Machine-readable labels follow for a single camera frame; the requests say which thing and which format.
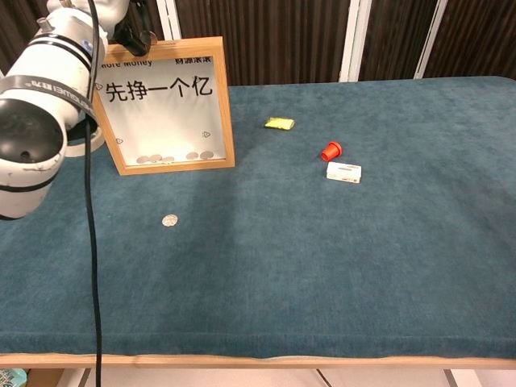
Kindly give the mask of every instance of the brown curtain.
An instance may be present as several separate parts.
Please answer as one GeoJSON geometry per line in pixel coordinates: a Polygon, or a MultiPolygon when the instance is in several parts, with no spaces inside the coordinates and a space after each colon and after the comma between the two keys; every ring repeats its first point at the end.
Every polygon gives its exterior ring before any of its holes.
{"type": "MultiPolygon", "coordinates": [[[[156,0],[148,0],[148,6],[154,31],[162,40],[156,0]]],[[[46,15],[47,0],[0,0],[0,69],[4,74],[38,31],[36,20],[46,15]]],[[[133,6],[130,6],[129,20],[139,33],[140,23],[133,6]]]]}
{"type": "Polygon", "coordinates": [[[437,0],[373,0],[360,81],[414,78],[437,0]]]}
{"type": "Polygon", "coordinates": [[[176,0],[184,38],[224,38],[230,85],[338,81],[349,0],[176,0]]]}
{"type": "Polygon", "coordinates": [[[516,79],[516,1],[448,0],[425,77],[516,79]]]}

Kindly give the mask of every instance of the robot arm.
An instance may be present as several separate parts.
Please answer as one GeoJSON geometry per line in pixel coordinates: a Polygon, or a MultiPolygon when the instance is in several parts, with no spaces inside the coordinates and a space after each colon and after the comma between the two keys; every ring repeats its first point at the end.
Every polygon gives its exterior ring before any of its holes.
{"type": "MultiPolygon", "coordinates": [[[[100,24],[98,65],[106,55],[108,36],[116,39],[129,1],[95,0],[100,24]]],[[[80,109],[88,105],[93,22],[86,0],[73,0],[71,5],[69,0],[49,0],[50,15],[38,21],[40,30],[0,81],[3,220],[22,218],[44,200],[65,158],[67,130],[77,124],[80,109]]],[[[132,53],[148,51],[148,44],[135,41],[126,42],[138,48],[132,53]]]]}

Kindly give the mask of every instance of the teal fabric surface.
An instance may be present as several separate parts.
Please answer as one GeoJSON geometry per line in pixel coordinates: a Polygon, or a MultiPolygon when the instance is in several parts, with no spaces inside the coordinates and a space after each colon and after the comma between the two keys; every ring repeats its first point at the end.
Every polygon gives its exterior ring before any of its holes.
{"type": "MultiPolygon", "coordinates": [[[[499,77],[237,87],[234,169],[95,152],[105,352],[516,358],[515,102],[499,77]],[[331,140],[359,185],[325,178],[331,140]]],[[[0,352],[94,352],[82,163],[0,223],[0,352]]]]}

